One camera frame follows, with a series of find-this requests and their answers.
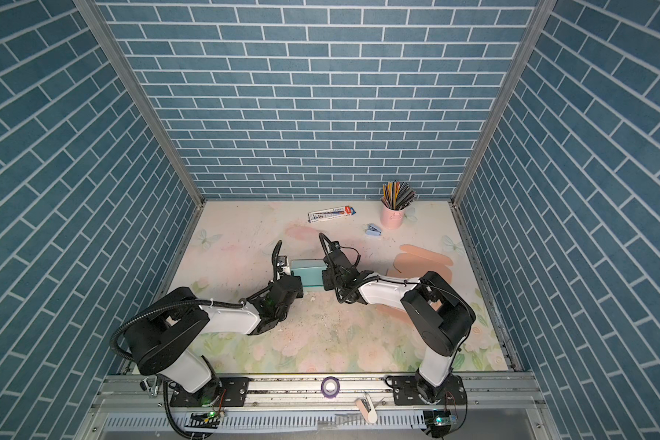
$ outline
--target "black mounting plate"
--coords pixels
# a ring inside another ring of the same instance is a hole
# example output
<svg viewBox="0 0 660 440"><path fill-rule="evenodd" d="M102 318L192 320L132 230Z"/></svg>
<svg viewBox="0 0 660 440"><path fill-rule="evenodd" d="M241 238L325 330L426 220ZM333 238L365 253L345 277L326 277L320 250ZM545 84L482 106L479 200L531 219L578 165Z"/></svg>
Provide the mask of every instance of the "black mounting plate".
<svg viewBox="0 0 660 440"><path fill-rule="evenodd" d="M220 392L222 393L223 390L225 392L222 396L222 407L238 408L244 406L249 379L247 377L220 377L220 382L222 382ZM216 400L213 406L218 405L220 405L220 401ZM172 408L197 408L200 406L200 400L194 399L188 393L177 393L171 398Z"/></svg>
<svg viewBox="0 0 660 440"><path fill-rule="evenodd" d="M421 398L416 386L416 378L414 375L393 375L386 377L387 383L393 388L393 404L396 406L413 406L413 405L426 405L427 403ZM466 404L466 392L460 376L450 374L443 383L445 391L451 393L455 397L455 402L449 399L447 402L448 407L452 404L464 405ZM434 405L445 405L445 397L438 400Z"/></svg>

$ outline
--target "roll of tape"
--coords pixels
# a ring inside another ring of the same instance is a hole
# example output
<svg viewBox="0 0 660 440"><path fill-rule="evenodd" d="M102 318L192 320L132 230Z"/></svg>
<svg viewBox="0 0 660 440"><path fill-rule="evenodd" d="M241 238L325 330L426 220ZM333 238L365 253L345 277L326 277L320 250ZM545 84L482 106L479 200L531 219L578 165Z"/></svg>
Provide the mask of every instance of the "roll of tape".
<svg viewBox="0 0 660 440"><path fill-rule="evenodd" d="M320 391L327 399L333 399L340 393L340 381L337 377L327 376L320 384Z"/></svg>

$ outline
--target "bunch of pencils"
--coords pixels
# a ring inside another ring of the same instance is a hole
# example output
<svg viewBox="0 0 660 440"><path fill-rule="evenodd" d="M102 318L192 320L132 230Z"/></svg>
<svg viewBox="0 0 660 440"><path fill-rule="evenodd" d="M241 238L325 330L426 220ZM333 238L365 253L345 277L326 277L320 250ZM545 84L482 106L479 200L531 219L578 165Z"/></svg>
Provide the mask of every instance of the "bunch of pencils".
<svg viewBox="0 0 660 440"><path fill-rule="evenodd" d="M391 210L402 210L408 207L416 197L413 188L403 181L388 181L382 189L384 197L381 198L381 203Z"/></svg>

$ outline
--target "pink cup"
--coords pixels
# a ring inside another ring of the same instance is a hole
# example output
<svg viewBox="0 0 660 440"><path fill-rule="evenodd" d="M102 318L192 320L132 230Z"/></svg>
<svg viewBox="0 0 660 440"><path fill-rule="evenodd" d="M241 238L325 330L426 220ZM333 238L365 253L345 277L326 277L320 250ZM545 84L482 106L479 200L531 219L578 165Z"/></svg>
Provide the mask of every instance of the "pink cup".
<svg viewBox="0 0 660 440"><path fill-rule="evenodd" d="M397 229L403 223L403 211L389 209L386 206L381 207L381 225L388 230Z"/></svg>

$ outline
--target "table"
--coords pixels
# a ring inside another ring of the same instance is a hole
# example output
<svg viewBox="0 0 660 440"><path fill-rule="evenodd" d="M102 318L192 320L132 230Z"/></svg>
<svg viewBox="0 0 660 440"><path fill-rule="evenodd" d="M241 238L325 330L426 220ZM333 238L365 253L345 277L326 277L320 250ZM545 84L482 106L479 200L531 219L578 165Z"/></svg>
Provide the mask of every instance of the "table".
<svg viewBox="0 0 660 440"><path fill-rule="evenodd" d="M278 240L283 240L281 255L289 260L321 259L318 233L324 232L361 253L360 270L398 277L439 271L477 315L472 333L455 359L455 370L507 370L449 204L417 201L407 209L400 228L384 229L380 237L364 233L368 223L381 227L378 201L347 203L354 207L355 215L308 223L308 212L342 204L207 203L172 289L190 286L201 298L236 301L271 278L271 254ZM352 251L346 252L354 260ZM217 373L240 374L412 372L426 348L405 312L383 305L339 304L334 291L322 288L307 290L304 298L293 303L289 317L267 333L203 334L191 347Z"/></svg>

